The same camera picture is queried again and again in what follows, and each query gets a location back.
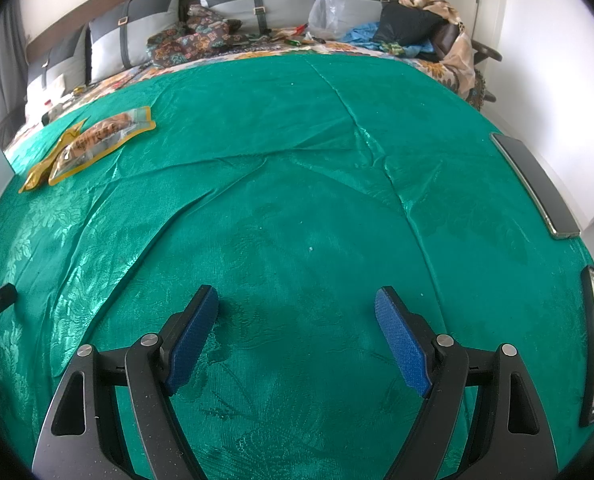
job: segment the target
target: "gray curtain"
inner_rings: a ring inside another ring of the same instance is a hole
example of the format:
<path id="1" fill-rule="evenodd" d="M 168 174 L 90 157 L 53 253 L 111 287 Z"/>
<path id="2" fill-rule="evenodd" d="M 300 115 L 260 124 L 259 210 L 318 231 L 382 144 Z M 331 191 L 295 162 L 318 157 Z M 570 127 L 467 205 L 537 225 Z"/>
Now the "gray curtain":
<path id="1" fill-rule="evenodd" d="M 0 13 L 0 146 L 4 149 L 24 123 L 28 64 L 24 55 L 20 0 L 9 0 Z"/>

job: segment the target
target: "blue textured pad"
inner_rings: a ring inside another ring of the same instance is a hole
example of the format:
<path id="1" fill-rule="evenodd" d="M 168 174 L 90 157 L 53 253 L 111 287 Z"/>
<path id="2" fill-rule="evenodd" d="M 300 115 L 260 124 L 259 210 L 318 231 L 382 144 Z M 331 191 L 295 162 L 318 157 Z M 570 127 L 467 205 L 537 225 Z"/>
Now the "blue textured pad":
<path id="1" fill-rule="evenodd" d="M 186 325 L 179 341 L 170 353 L 170 370 L 164 383 L 169 396 L 186 384 L 202 353 L 208 334 L 217 319 L 219 297 L 211 287 Z"/>
<path id="2" fill-rule="evenodd" d="M 391 298 L 380 288 L 375 296 L 375 316 L 406 384 L 425 397 L 433 385 L 426 371 L 426 356 Z"/>

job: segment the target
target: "green fabric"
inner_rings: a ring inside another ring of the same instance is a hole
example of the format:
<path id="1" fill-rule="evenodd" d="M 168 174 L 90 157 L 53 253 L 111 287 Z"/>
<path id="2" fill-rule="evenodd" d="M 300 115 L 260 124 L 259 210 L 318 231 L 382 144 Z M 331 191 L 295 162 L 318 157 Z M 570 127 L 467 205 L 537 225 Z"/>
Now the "green fabric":
<path id="1" fill-rule="evenodd" d="M 157 128 L 55 187 L 26 171 L 71 123 Z M 404 63 L 285 56 L 144 81 L 47 126 L 0 201 L 0 422 L 30 463 L 78 345 L 132 344 L 202 283 L 221 301 L 173 398 L 210 479 L 381 479 L 421 405 L 373 311 L 393 285 L 462 345 L 517 346 L 565 464 L 586 371 L 578 240 L 554 240 L 494 127 Z M 459 461 L 467 392 L 443 473 Z M 128 444 L 148 475 L 125 391 Z"/>

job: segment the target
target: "beige blanket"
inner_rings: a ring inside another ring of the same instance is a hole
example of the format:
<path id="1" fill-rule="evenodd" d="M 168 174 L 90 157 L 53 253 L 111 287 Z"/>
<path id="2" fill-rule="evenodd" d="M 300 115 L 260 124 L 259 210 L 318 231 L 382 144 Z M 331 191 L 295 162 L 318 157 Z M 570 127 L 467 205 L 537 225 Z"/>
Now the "beige blanket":
<path id="1" fill-rule="evenodd" d="M 440 63 L 456 73 L 459 81 L 457 93 L 465 99 L 475 86 L 475 60 L 470 38 L 457 9 L 446 0 L 399 0 L 399 3 L 414 9 L 429 10 L 453 25 L 459 25 L 459 36 L 457 36 L 450 52 Z"/>

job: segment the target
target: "yellow snack package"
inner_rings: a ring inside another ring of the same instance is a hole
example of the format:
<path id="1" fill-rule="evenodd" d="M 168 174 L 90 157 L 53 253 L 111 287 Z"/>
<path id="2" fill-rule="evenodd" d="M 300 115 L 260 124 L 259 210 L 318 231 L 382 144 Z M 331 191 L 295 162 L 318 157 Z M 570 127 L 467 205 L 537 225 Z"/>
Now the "yellow snack package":
<path id="1" fill-rule="evenodd" d="M 85 122 L 86 120 L 84 119 L 83 121 L 66 128 L 64 133 L 61 134 L 60 138 L 55 143 L 55 146 L 53 146 L 51 152 L 41 162 L 38 162 L 36 165 L 30 168 L 30 171 L 26 176 L 26 182 L 24 182 L 24 186 L 20 188 L 18 193 L 35 189 L 48 180 L 48 175 L 51 173 L 51 167 L 57 158 L 57 155 L 59 155 L 61 150 L 63 150 L 73 140 L 75 140 L 77 136 L 79 136 L 79 134 L 82 132 L 82 126 L 84 126 Z"/>
<path id="2" fill-rule="evenodd" d="M 85 170 L 138 134 L 155 128 L 151 107 L 133 108 L 94 124 L 59 154 L 48 177 L 50 186 Z"/>

